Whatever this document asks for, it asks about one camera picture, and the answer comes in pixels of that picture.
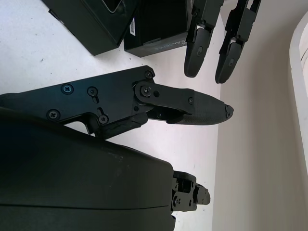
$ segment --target black screw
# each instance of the black screw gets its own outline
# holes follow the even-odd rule
[[[47,118],[53,121],[58,120],[60,118],[60,113],[55,109],[49,110],[47,113]]]
[[[188,99],[188,103],[189,103],[190,105],[193,104],[193,99],[192,99],[192,97],[190,97],[190,98]]]
[[[198,52],[197,52],[197,56],[200,56],[202,53],[203,47],[199,47],[198,48]]]
[[[97,89],[95,87],[88,88],[88,95],[89,96],[96,96],[98,93]]]
[[[62,92],[66,95],[72,94],[74,89],[73,86],[70,84],[64,84],[61,88]]]
[[[146,78],[153,78],[154,76],[153,76],[153,73],[151,71],[146,71],[145,72],[145,77]]]
[[[141,87],[141,94],[145,97],[149,97],[151,95],[151,88],[148,86]]]
[[[101,124],[106,124],[106,123],[108,123],[108,117],[106,115],[101,115],[100,117],[98,117],[98,121]]]
[[[229,66],[232,66],[233,62],[234,62],[234,59],[231,59],[230,62],[229,62]]]
[[[173,206],[175,207],[175,206],[177,206],[177,204],[178,204],[178,197],[176,196],[176,197],[174,197],[173,198]]]

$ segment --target black box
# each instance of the black box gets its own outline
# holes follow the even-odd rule
[[[193,0],[142,0],[124,38],[125,51],[144,57],[186,45]]]
[[[139,0],[43,0],[52,13],[97,55],[121,44]]]

